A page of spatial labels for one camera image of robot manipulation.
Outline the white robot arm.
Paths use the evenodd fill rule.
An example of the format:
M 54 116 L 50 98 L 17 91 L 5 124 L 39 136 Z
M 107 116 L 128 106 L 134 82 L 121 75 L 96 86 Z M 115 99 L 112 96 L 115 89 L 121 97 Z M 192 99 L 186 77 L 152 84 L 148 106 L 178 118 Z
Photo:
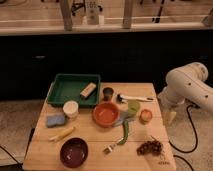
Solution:
M 205 83 L 208 74 L 207 67 L 200 62 L 193 62 L 167 73 L 166 86 L 158 94 L 165 126 L 172 123 L 176 116 L 175 109 L 186 99 L 208 113 L 213 113 L 213 88 Z

